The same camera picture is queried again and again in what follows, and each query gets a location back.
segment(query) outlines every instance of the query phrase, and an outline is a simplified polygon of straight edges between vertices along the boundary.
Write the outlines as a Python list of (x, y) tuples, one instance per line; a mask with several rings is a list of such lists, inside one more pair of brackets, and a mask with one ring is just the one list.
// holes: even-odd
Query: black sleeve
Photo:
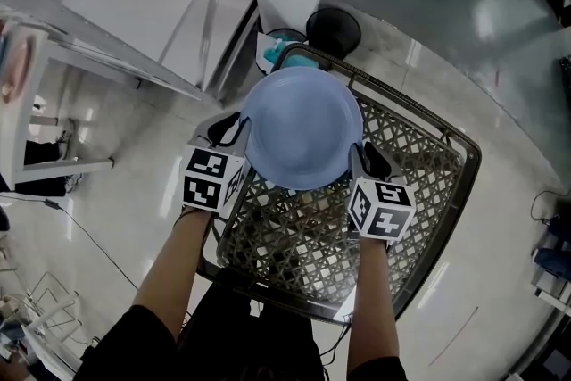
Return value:
[(398, 357), (374, 359), (359, 365), (347, 377), (347, 381), (407, 381), (401, 360)]
[(177, 347), (154, 313), (133, 306), (100, 344), (84, 354), (75, 381), (169, 379)]

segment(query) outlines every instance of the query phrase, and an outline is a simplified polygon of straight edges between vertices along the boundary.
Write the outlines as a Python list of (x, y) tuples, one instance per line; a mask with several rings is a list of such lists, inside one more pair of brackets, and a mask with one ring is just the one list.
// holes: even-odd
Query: black trousers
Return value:
[(178, 360), (191, 360), (182, 371), (201, 381), (241, 379), (246, 366), (294, 376), (288, 379), (324, 379), (310, 319), (271, 305), (255, 318), (248, 297), (215, 284), (182, 330)]
[[(57, 143), (26, 142), (24, 165), (34, 163), (55, 162), (60, 158), (60, 147)], [(14, 191), (18, 194), (37, 195), (40, 197), (64, 197), (65, 177), (40, 179), (28, 183), (16, 184)]]

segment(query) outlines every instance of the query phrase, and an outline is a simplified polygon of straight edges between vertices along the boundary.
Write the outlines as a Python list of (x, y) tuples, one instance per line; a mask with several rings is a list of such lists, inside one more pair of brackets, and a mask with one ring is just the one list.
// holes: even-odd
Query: round blue plate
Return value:
[(326, 186), (349, 166), (349, 149), (363, 138), (355, 97), (327, 72), (291, 67), (269, 74), (246, 97), (242, 119), (252, 120), (246, 157), (277, 186)]

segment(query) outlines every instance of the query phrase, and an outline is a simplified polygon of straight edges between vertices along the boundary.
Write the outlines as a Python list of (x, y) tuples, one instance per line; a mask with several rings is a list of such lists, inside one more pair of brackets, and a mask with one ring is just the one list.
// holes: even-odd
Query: white table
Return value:
[(4, 27), (4, 33), (8, 32), (10, 32), (10, 41), (6, 48), (6, 56), (20, 42), (20, 38), (33, 36), (34, 39), (28, 77), (20, 97), (9, 104), (5, 104), (0, 99), (0, 174), (8, 187), (13, 189), (17, 183), (111, 169), (113, 160), (110, 158), (24, 165), (29, 124), (52, 126), (58, 124), (55, 118), (32, 116), (34, 99), (50, 59), (80, 67), (123, 84), (136, 84), (137, 80), (71, 50), (59, 47), (42, 29), (9, 22)]

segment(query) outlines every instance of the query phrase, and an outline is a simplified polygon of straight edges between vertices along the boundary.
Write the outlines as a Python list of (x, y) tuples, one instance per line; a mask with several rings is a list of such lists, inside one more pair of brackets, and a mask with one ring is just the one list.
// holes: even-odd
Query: wire rack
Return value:
[[(390, 287), (400, 312), (453, 230), (476, 177), (479, 149), (405, 95), (307, 46), (288, 47), (277, 68), (291, 54), (310, 57), (321, 68), (349, 79), (364, 121), (364, 140), (391, 154), (414, 190), (415, 218), (389, 252)], [(356, 88), (356, 82), (407, 111), (403, 115), (369, 98)], [(418, 116), (439, 135), (410, 120)], [(259, 300), (273, 290), (280, 292), (280, 304), (302, 312), (299, 304), (310, 302), (317, 305), (309, 312), (313, 318), (330, 319), (354, 289), (359, 267), (359, 241), (347, 228), (349, 195), (346, 175), (329, 186), (296, 192), (274, 186), (250, 170), (219, 243), (219, 264), (266, 287), (267, 292), (258, 291)], [(427, 255), (431, 244), (436, 250)]]

